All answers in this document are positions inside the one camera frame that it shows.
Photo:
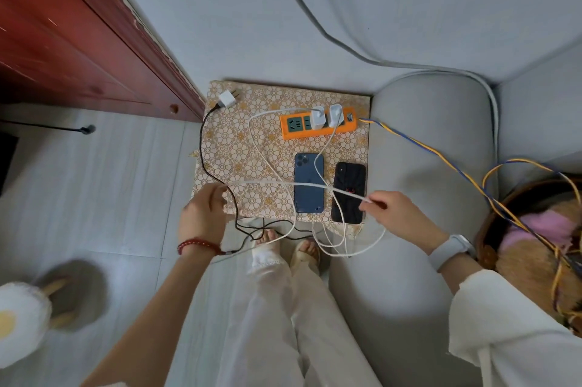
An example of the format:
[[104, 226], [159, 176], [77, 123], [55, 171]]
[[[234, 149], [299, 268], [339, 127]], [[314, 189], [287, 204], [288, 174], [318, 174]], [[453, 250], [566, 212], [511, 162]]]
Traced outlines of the white shirt sleeve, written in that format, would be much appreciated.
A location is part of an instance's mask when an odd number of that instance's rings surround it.
[[582, 387], [582, 338], [493, 271], [454, 295], [449, 353], [479, 367], [484, 387]]

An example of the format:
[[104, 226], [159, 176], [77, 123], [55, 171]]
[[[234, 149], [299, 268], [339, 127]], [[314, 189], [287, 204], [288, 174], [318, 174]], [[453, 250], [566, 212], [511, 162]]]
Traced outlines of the fried egg cushion stool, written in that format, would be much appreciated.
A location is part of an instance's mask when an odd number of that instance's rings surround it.
[[34, 353], [50, 329], [62, 329], [76, 319], [74, 310], [53, 315], [51, 297], [71, 284], [70, 277], [42, 287], [24, 282], [0, 286], [0, 369]]

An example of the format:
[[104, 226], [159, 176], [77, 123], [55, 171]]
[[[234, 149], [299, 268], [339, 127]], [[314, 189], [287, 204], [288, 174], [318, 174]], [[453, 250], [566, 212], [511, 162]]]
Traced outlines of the person's left forearm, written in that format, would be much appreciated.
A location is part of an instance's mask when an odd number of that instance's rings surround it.
[[186, 245], [145, 309], [81, 387], [164, 387], [195, 290], [215, 256], [208, 245]]

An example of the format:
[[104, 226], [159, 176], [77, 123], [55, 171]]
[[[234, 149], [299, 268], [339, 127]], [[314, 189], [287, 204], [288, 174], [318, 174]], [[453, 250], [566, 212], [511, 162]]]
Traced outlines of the blue smartphone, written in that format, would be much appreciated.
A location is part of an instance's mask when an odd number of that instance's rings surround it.
[[307, 186], [324, 185], [324, 159], [317, 153], [297, 153], [294, 165], [293, 202], [299, 214], [321, 214], [325, 206], [325, 189]]

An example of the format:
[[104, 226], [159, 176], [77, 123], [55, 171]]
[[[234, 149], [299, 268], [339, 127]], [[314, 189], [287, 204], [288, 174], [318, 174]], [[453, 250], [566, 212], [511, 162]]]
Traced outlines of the brown woven basket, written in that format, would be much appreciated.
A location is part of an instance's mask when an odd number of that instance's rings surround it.
[[535, 233], [536, 241], [498, 248], [513, 219], [492, 211], [476, 236], [479, 264], [503, 276], [558, 323], [582, 338], [582, 175], [548, 178], [516, 188], [501, 204], [521, 222], [527, 214], [552, 209], [577, 221], [571, 243], [559, 247]]

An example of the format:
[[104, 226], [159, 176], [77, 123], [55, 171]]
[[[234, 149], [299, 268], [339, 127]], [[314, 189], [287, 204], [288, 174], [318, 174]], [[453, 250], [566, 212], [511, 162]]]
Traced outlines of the black smartphone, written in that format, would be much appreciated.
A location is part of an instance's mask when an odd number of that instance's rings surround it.
[[[364, 197], [366, 193], [367, 169], [359, 163], [339, 162], [336, 164], [333, 187], [349, 194]], [[359, 225], [363, 222], [360, 199], [349, 197], [341, 192], [334, 192], [331, 206], [331, 219]]]

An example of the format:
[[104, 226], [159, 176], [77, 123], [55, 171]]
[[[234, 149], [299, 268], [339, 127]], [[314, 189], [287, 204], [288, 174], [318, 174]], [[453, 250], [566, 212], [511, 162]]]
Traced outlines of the floral patterned board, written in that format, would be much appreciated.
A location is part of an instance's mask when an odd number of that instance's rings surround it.
[[[319, 153], [329, 136], [303, 138], [285, 141], [282, 138], [279, 117], [284, 113], [270, 113], [253, 118], [260, 112], [290, 108], [312, 108], [341, 104], [355, 109], [357, 118], [369, 118], [371, 97], [341, 94], [338, 92], [248, 84], [224, 80], [209, 83], [207, 106], [209, 111], [224, 90], [237, 90], [237, 103], [228, 109], [215, 111], [201, 129], [201, 151], [199, 160], [206, 169], [223, 182], [233, 183], [246, 180], [285, 180], [294, 177], [293, 160], [300, 152]], [[323, 176], [329, 185], [333, 184], [335, 166], [338, 162], [368, 164], [369, 126], [358, 122], [354, 132], [335, 134], [323, 154]], [[273, 170], [265, 163], [257, 149], [266, 157]], [[292, 208], [291, 188], [284, 185], [235, 185], [232, 187], [237, 200], [239, 216], [265, 217], [268, 219], [295, 220]], [[327, 231], [340, 238], [343, 235], [341, 223], [331, 219], [332, 196], [325, 191], [325, 206], [322, 214], [298, 214], [300, 221], [324, 223]]]

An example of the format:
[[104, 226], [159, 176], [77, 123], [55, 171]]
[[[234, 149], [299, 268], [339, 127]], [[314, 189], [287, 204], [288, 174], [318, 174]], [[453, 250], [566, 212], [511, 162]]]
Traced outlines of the person's left foot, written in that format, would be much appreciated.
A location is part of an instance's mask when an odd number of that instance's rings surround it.
[[265, 244], [267, 244], [267, 245], [274, 244], [275, 245], [274, 247], [276, 247], [276, 246], [278, 246], [277, 240], [276, 240], [277, 238], [278, 238], [278, 234], [277, 234], [277, 231], [275, 229], [271, 229], [271, 228], [263, 229], [261, 236], [257, 240], [254, 241], [253, 247], [257, 248], [257, 247], [265, 245]]

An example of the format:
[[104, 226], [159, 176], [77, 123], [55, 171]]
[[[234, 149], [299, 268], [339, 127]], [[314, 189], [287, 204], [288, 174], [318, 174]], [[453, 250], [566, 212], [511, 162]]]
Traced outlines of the light grey sofa cover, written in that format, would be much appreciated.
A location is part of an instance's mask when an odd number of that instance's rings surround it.
[[463, 69], [498, 85], [500, 146], [582, 151], [582, 0], [303, 0], [363, 56]]

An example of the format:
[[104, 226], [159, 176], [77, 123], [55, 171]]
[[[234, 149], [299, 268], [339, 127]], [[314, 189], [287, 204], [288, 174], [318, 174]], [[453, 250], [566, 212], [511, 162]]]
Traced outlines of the person's right forearm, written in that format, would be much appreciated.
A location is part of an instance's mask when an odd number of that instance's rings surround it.
[[[422, 250], [428, 256], [449, 236], [449, 233], [437, 228], [428, 237], [426, 245], [422, 246]], [[479, 265], [476, 259], [472, 259], [469, 255], [459, 254], [448, 260], [438, 273], [443, 277], [451, 293], [455, 295], [463, 282], [482, 270], [483, 267]]]

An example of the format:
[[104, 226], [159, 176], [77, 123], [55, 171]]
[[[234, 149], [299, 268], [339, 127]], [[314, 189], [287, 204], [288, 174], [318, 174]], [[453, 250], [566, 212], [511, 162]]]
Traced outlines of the red wooden cabinet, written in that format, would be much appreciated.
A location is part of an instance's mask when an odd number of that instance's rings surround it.
[[0, 104], [200, 122], [205, 104], [123, 0], [0, 0]]

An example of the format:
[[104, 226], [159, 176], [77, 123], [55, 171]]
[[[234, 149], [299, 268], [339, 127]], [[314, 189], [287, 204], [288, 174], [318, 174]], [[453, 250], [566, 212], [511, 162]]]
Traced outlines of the white smartwatch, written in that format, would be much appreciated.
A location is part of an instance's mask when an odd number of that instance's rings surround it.
[[469, 255], [472, 259], [477, 257], [476, 249], [467, 238], [463, 235], [450, 235], [428, 255], [428, 260], [433, 269], [440, 272], [448, 260], [459, 254]]

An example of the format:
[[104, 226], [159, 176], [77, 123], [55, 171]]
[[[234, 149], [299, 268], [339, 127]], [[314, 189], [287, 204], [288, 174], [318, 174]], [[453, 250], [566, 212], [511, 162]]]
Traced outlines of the white trousers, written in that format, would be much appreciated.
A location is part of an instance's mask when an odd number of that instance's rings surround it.
[[319, 275], [317, 252], [307, 252], [309, 241], [292, 264], [274, 246], [252, 249], [216, 387], [381, 387]]

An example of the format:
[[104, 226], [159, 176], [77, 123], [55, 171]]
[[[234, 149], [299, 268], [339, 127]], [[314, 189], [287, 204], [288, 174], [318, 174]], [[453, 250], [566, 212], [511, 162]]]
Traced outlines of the person's left hand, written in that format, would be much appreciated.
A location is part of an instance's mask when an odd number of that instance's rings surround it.
[[178, 224], [178, 244], [196, 240], [219, 249], [228, 223], [225, 204], [226, 201], [208, 201], [206, 185], [203, 185], [182, 210]]

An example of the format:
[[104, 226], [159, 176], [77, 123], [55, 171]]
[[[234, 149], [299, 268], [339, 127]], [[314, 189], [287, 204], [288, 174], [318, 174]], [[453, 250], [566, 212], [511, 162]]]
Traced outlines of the orange power strip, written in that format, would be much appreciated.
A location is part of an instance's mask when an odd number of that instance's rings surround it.
[[325, 109], [326, 125], [323, 129], [316, 131], [310, 128], [310, 110], [282, 115], [279, 117], [282, 138], [285, 141], [290, 141], [301, 138], [324, 137], [332, 134], [354, 132], [357, 129], [359, 121], [355, 109], [351, 106], [347, 106], [343, 108], [343, 112], [345, 117], [344, 124], [338, 128], [331, 128], [328, 126], [327, 121], [328, 109]]

